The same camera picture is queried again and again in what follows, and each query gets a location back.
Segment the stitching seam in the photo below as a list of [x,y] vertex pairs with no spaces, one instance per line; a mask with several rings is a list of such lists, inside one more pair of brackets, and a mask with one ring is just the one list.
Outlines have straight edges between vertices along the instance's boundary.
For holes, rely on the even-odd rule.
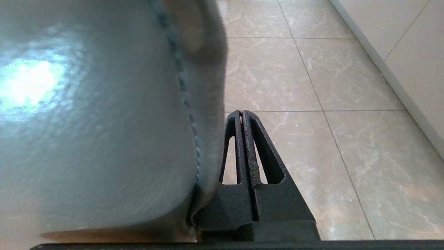
[[183,76],[184,66],[183,66],[182,54],[180,51],[179,44],[175,38],[173,29],[171,28],[171,23],[168,18],[168,14],[163,10],[163,8],[160,6],[160,4],[158,3],[157,0],[152,0],[151,2],[152,2],[152,8],[154,10],[154,13],[157,15],[157,18],[160,21],[160,26],[165,31],[166,38],[167,38],[168,43],[170,45],[171,53],[173,54],[174,61],[177,66],[180,92],[182,95],[182,103],[188,111],[188,120],[191,123],[191,130],[192,130],[193,136],[194,136],[194,144],[196,145],[196,156],[197,156],[196,182],[198,182],[199,181],[199,170],[200,170],[200,147],[199,147],[196,123],[195,123],[195,119],[194,119],[194,116],[192,113],[192,108],[191,108],[191,105],[189,102],[188,88],[187,88],[186,81]]

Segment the tile floor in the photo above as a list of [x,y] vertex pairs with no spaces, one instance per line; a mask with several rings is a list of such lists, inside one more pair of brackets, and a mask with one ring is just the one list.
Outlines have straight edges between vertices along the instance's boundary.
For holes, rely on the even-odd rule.
[[332,4],[218,4],[226,111],[261,118],[321,238],[444,238],[444,161]]

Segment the marble floor tile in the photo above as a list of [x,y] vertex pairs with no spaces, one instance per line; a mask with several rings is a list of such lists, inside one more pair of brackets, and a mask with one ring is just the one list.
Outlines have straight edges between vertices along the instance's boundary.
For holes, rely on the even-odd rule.
[[[324,114],[256,114],[310,207],[321,238],[373,239]],[[233,153],[227,164],[235,168]]]
[[230,38],[225,109],[320,110],[293,39]]
[[354,39],[295,39],[324,110],[404,109]]
[[326,115],[376,239],[443,239],[444,161],[408,112]]
[[276,0],[218,0],[228,37],[291,37]]
[[294,38],[354,38],[329,0],[279,0]]

